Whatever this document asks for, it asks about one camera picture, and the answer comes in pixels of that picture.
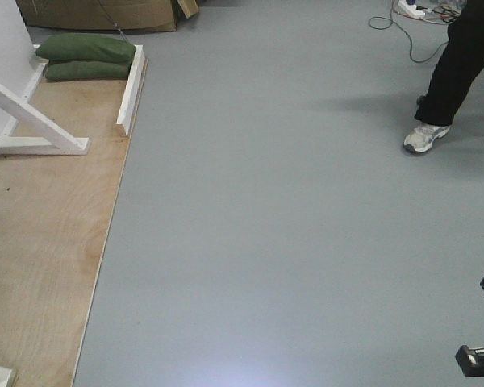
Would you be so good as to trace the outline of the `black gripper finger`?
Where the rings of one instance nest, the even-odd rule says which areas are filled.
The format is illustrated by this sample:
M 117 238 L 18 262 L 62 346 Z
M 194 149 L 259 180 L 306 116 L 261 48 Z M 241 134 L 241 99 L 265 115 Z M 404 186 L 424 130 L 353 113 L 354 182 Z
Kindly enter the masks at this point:
M 455 360 L 465 377 L 484 377 L 484 347 L 461 346 Z

